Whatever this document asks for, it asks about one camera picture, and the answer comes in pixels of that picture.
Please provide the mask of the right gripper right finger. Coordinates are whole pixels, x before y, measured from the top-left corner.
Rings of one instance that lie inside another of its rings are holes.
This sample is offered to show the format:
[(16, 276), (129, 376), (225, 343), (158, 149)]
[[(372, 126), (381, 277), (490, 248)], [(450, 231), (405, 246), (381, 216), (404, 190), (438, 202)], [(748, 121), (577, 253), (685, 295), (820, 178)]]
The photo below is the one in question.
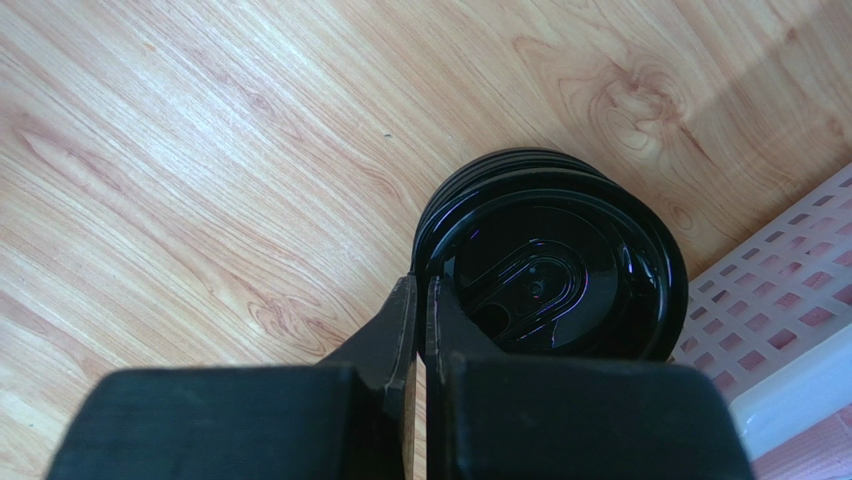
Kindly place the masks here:
[(431, 479), (749, 479), (728, 408), (677, 365), (509, 355), (426, 294)]

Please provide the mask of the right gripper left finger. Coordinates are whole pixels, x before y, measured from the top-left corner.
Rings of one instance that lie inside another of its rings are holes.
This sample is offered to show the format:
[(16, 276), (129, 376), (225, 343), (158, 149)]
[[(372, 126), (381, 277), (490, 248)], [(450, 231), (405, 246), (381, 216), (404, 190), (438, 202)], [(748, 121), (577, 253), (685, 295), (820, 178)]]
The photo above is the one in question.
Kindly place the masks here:
[(313, 365), (130, 369), (90, 392), (51, 479), (406, 479), (417, 281)]

